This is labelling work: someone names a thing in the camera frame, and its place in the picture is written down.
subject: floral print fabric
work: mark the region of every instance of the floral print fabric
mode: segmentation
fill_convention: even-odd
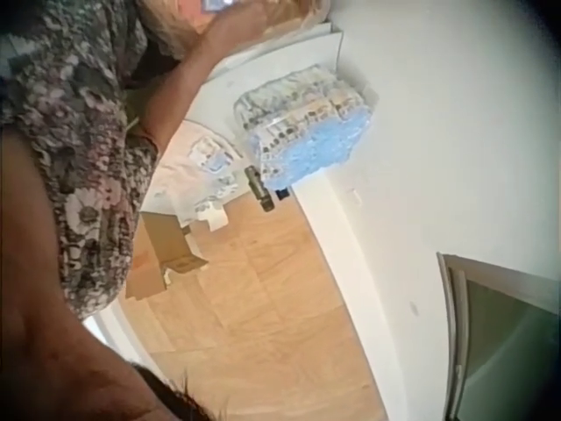
[[[133,0],[47,1],[25,36],[5,36],[1,125],[32,143],[59,234],[60,281],[84,319],[131,265],[157,150],[126,134],[124,80],[146,48]]]

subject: parquet floor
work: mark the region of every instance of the parquet floor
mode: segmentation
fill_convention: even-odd
[[[242,196],[192,226],[209,265],[146,300],[120,297],[165,375],[228,421],[386,419],[337,285],[297,202]]]

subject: white wall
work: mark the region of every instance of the white wall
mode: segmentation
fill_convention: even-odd
[[[340,65],[358,68],[380,100],[373,130],[330,178],[415,421],[444,409],[436,252],[558,276],[558,57],[520,11],[490,3],[339,0],[331,16],[344,30]]]

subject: cardboard flap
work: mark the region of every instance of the cardboard flap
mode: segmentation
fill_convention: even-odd
[[[195,255],[185,239],[188,228],[181,229],[175,215],[141,212],[134,237],[131,272],[125,297],[137,300],[166,290],[164,273],[171,269],[186,274],[207,261]]]

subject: wrist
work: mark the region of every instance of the wrist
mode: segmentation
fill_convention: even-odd
[[[208,55],[211,59],[216,61],[216,64],[222,59],[230,55],[233,48],[229,43],[220,40],[221,37],[215,33],[214,26],[211,24],[199,39],[198,48],[203,54]]]

